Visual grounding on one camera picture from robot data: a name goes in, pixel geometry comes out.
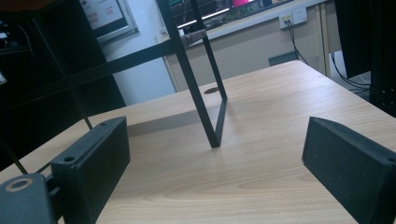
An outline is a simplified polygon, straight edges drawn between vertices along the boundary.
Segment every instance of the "black plastic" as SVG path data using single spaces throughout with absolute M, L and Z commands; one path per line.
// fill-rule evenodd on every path
M 50 195 L 41 174 L 21 175 L 0 186 L 0 223 L 53 224 Z
M 303 162 L 359 223 L 393 223 L 395 152 L 342 124 L 311 118 Z
M 95 223 L 130 161 L 126 118 L 94 127 L 51 162 L 66 223 Z

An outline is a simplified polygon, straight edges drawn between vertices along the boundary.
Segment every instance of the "wall socket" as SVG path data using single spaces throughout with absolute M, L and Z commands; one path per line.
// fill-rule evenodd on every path
M 306 8 L 301 8 L 295 11 L 292 11 L 294 24 L 302 23 L 308 21 L 308 17 L 306 16 Z
M 288 28 L 288 25 L 285 23 L 285 21 L 290 21 L 291 25 L 299 24 L 305 21 L 308 21 L 308 17 L 306 15 L 306 8 L 300 8 L 297 10 L 294 10 L 290 13 L 286 13 L 282 16 L 279 17 L 279 26 L 280 29 L 283 28 Z
M 294 22 L 293 22 L 293 14 L 291 12 L 287 13 L 287 14 L 284 14 L 284 15 L 279 17 L 280 29 L 288 27 L 288 25 L 286 24 L 287 21 L 290 21 L 291 24 L 294 24 Z

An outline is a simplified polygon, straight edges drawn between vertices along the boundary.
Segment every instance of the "white wall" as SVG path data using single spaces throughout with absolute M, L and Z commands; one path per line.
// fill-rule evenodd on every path
M 157 44 L 163 19 L 155 0 L 128 0 L 139 33 L 103 47 L 107 61 L 118 59 Z M 175 92 L 163 58 L 119 72 L 114 78 L 127 105 L 133 105 Z

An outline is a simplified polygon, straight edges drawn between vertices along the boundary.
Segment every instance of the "poster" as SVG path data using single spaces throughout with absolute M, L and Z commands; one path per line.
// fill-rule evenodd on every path
M 80 0 L 80 3 L 93 30 L 122 18 L 117 0 Z

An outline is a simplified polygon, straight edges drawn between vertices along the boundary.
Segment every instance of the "wood grain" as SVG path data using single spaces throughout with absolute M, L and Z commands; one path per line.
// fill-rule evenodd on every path
M 302 164 L 309 117 L 341 122 L 394 151 L 396 120 L 299 62 L 224 84 L 219 148 L 210 148 L 185 91 L 91 118 L 127 116 L 132 153 L 98 223 L 356 223 Z M 215 120 L 220 97 L 204 97 Z M 21 162 L 34 171 L 87 131 L 81 121 Z M 10 166 L 0 181 L 15 175 Z

